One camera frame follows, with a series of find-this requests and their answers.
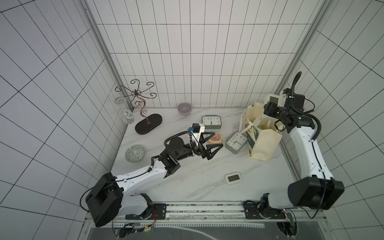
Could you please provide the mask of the cream canvas floral tote bag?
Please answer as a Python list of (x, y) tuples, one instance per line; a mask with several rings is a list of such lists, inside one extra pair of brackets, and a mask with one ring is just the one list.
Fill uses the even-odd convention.
[(243, 112), (239, 132), (248, 138), (249, 157), (269, 161), (282, 139), (281, 122), (263, 115), (264, 105), (255, 102)]

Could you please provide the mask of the white digital thermometer clock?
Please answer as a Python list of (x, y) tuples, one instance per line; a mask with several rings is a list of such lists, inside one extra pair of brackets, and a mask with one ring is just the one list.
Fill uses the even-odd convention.
[(230, 174), (225, 175), (225, 181), (226, 181), (227, 185), (230, 186), (230, 185), (240, 183), (242, 181), (242, 177), (241, 177), (241, 174), (238, 172), (230, 173)]

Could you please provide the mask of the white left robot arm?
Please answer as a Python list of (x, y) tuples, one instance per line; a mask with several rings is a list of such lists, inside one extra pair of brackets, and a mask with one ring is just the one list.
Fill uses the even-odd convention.
[(96, 185), (83, 194), (88, 211), (97, 228), (114, 218), (136, 215), (151, 216), (154, 203), (142, 188), (149, 183), (169, 177), (180, 168), (180, 160), (200, 156), (210, 160), (223, 144), (204, 145), (206, 138), (196, 139), (190, 131), (183, 131), (164, 141), (165, 149), (151, 157), (151, 164), (135, 172), (113, 176), (104, 174)]

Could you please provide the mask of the green rectangular alarm clock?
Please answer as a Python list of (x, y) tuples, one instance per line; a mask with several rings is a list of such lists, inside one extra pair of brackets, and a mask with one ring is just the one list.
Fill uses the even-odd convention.
[(222, 128), (222, 119), (218, 115), (205, 115), (202, 116), (202, 124), (205, 129), (217, 130)]

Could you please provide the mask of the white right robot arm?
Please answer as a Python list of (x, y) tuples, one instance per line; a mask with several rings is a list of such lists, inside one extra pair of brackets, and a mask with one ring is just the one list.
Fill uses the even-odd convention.
[(284, 209), (329, 210), (345, 191), (324, 161), (317, 142), (322, 125), (318, 118), (303, 112), (304, 101), (305, 96), (293, 93), (269, 94), (265, 99), (264, 115), (281, 122), (295, 144), (302, 177), (285, 190), (262, 196), (258, 211), (264, 219)]

